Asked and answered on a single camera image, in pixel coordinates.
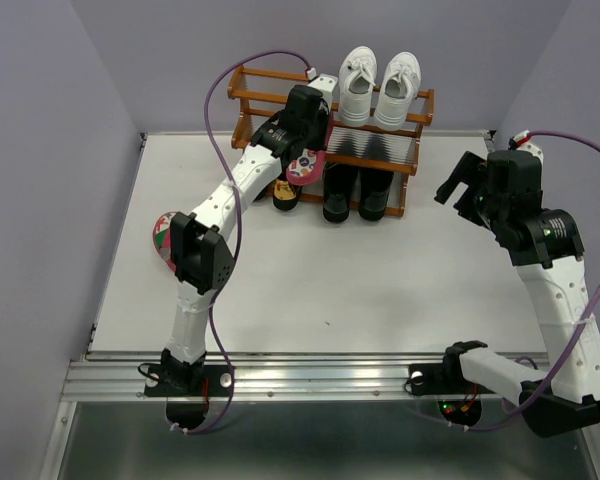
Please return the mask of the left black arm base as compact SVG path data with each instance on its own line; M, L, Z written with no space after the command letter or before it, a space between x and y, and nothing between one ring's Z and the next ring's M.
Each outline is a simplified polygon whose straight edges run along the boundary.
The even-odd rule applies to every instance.
M206 366L205 357L203 354L193 363L181 362L164 349L158 363L143 362L137 367L145 381L143 395L165 400L164 416L171 431L207 434L228 413L235 368L231 362Z

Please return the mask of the black loafer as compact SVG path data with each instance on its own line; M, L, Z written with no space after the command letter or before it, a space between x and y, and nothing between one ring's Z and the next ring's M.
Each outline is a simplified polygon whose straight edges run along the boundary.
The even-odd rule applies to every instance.
M323 216L331 223L344 222L350 213L351 195L359 168L328 162L323 172Z
M387 161L388 150L380 136L372 136L364 152L370 160ZM360 169L359 215L367 221L379 221L384 217L389 200L394 172L376 168Z

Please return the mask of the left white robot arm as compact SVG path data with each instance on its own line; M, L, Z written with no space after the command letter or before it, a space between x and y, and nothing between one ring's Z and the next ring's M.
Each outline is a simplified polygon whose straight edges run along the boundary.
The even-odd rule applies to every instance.
M190 213L178 212L172 218L178 300L171 337L152 374L165 394L201 392L209 309L236 263L227 241L263 189L302 154L326 147L336 84L336 78L321 75L294 86L284 108L252 135L228 178Z

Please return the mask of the pink sandal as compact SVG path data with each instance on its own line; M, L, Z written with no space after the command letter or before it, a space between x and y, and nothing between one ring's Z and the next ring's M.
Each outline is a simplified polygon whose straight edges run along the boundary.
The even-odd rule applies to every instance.
M286 169L286 179L290 184L304 187L321 178L326 152L324 150L304 149Z
M152 239L153 245L159 254L160 258L165 262L167 267L174 272L176 267L171 259L171 235L170 224L175 216L174 211L163 213L155 222Z

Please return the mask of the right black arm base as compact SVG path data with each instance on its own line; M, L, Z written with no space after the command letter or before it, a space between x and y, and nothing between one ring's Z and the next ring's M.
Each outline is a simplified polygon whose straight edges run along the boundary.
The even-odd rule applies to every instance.
M483 412L481 395L491 394L492 390L469 379L461 364L468 353L490 353L490 350L478 340L455 342L446 348L440 361L411 364L402 388L413 397L442 396L438 409L441 421L447 426L465 432L491 432L495 427L480 427L478 422Z

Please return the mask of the gold loafer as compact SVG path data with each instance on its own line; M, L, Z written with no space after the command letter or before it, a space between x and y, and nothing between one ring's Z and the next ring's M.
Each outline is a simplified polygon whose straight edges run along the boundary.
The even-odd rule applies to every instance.
M290 183L285 177L278 177L273 186L272 201L276 209L287 212L299 203L302 187Z

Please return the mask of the white sneaker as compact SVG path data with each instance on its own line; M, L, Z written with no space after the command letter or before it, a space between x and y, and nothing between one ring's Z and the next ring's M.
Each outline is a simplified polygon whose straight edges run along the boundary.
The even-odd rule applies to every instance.
M416 56L400 52L388 63L374 111L377 127L384 131L399 130L421 85L421 67Z
M374 52L359 46L344 59L339 70L340 120L347 126L364 126L370 116L377 75Z

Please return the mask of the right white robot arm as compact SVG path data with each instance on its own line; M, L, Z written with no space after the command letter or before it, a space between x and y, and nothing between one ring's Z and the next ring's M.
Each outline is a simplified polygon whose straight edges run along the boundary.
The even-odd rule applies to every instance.
M542 171L542 160L526 151L486 158L465 152L435 200L443 204L465 185L454 208L507 251L529 294L551 368L541 372L468 341L446 349L439 377L452 390L476 384L500 395L513 404L511 416L522 416L537 436L549 438L600 423L600 332L578 227L566 211L543 206Z

